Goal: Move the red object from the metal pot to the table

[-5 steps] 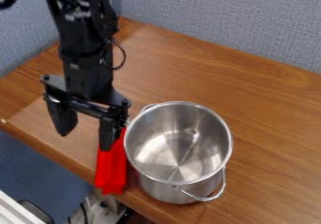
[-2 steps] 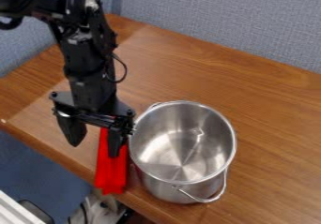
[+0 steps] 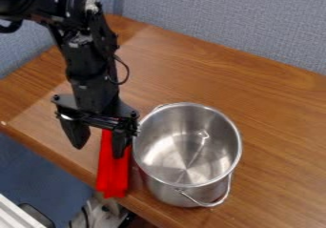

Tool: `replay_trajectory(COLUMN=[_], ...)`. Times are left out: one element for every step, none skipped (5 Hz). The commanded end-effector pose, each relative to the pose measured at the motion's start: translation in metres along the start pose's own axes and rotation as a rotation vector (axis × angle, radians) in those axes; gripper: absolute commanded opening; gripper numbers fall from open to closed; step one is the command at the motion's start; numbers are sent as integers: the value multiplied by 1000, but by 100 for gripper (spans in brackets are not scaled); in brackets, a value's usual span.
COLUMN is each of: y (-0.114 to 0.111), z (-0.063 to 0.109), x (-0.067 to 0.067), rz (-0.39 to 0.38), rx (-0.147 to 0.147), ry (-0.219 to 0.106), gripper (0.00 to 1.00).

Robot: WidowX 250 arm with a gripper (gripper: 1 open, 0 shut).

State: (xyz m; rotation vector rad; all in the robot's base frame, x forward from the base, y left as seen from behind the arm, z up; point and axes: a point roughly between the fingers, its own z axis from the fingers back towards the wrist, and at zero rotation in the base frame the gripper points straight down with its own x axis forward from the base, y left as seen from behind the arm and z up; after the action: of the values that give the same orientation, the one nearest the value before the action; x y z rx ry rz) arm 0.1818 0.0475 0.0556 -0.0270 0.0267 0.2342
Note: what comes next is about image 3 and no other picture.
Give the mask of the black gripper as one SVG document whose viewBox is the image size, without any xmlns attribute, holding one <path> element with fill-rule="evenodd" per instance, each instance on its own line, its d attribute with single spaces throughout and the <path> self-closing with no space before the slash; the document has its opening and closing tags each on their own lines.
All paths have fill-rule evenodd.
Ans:
<svg viewBox="0 0 326 228">
<path fill-rule="evenodd" d="M 118 86 L 108 77 L 70 80 L 72 94 L 54 94 L 50 102 L 57 107 L 57 118 L 72 147 L 80 150 L 90 136 L 89 127 L 113 130 L 113 158 L 122 157 L 124 149 L 137 134 L 139 112 L 118 95 Z"/>
</svg>

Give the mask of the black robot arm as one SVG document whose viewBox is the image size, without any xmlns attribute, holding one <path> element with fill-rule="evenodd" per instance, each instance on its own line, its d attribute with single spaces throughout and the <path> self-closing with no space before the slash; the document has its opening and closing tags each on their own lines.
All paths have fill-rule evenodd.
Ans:
<svg viewBox="0 0 326 228">
<path fill-rule="evenodd" d="M 25 20 L 48 28 L 66 62 L 70 94 L 56 94 L 56 117 L 70 145 L 84 147 L 90 128 L 112 132 L 112 156 L 122 157 L 124 149 L 137 134 L 137 111 L 120 99 L 117 76 L 117 35 L 110 30 L 97 0 L 0 0 L 0 33 L 18 30 Z"/>
</svg>

